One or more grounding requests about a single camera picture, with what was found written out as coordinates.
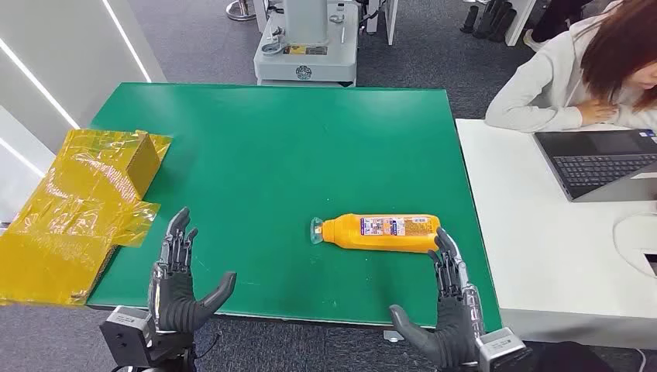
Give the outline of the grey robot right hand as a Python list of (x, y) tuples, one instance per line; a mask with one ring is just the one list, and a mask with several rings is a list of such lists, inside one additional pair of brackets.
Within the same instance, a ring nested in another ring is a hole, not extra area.
[(466, 262), (454, 239), (442, 228), (436, 230), (436, 248), (428, 251), (437, 283), (437, 321), (429, 332), (413, 323), (400, 305), (390, 305), (396, 331), (437, 368), (477, 370), (476, 339), (485, 333), (479, 292), (469, 280)]

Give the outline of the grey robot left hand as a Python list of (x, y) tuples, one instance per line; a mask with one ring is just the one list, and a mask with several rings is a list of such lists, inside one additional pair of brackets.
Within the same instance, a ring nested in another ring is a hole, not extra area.
[(198, 230), (187, 230), (190, 221), (187, 207), (169, 221), (160, 256), (153, 264), (148, 306), (159, 332), (195, 332), (224, 305), (236, 286), (237, 273), (227, 271), (216, 289), (196, 299), (191, 263)]

